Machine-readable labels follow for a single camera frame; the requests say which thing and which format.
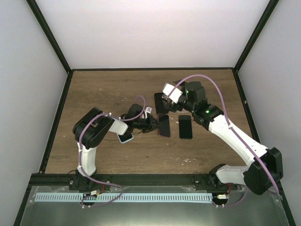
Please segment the black phone case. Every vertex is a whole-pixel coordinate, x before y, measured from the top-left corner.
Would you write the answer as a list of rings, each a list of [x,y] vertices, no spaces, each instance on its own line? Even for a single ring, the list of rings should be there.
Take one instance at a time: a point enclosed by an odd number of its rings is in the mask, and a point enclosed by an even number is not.
[[[169,110],[166,108],[167,102],[163,93],[154,94],[154,102],[156,113],[168,114]]]

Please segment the black phone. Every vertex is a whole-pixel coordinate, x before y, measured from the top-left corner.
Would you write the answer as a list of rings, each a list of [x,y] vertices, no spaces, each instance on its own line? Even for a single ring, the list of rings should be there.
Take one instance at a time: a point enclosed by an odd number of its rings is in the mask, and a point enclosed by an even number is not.
[[[192,139],[192,124],[191,117],[189,115],[179,116],[179,138],[180,139]]]

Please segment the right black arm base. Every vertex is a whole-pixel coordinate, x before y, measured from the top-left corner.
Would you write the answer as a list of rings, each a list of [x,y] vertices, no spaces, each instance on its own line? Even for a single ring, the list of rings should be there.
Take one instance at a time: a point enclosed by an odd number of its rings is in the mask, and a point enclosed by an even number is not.
[[[220,182],[217,176],[211,174],[193,174],[196,188],[207,191],[226,191],[238,190],[238,186],[234,184],[224,184]]]

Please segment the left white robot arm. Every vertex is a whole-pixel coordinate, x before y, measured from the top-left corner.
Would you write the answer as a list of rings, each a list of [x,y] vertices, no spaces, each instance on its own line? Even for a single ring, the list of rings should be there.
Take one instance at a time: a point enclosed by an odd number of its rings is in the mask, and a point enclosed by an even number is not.
[[[133,104],[126,114],[114,117],[104,113],[99,108],[92,108],[73,127],[73,134],[79,148],[79,163],[76,175],[79,184],[85,190],[91,190],[96,185],[95,156],[97,146],[108,132],[119,136],[119,141],[125,143],[133,139],[133,130],[149,133],[162,127],[162,123],[151,115],[151,108]]]

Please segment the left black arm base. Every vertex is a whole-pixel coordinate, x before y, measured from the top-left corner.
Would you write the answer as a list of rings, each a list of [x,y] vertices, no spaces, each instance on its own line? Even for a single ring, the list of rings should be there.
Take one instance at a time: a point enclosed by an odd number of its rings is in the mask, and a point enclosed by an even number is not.
[[[81,174],[71,177],[72,184],[69,184],[69,190],[77,190],[81,192],[89,192],[94,190],[108,191],[110,186],[96,183]]]

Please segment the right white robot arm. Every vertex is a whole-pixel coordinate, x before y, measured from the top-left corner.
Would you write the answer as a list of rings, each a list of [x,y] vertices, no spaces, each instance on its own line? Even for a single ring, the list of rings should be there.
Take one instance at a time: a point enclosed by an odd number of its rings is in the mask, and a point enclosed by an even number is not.
[[[281,152],[252,139],[215,105],[209,104],[205,88],[199,81],[166,83],[163,98],[172,112],[187,110],[193,120],[230,146],[245,162],[245,166],[220,164],[214,167],[209,177],[210,186],[221,189],[226,183],[247,186],[253,193],[262,195],[283,177]]]

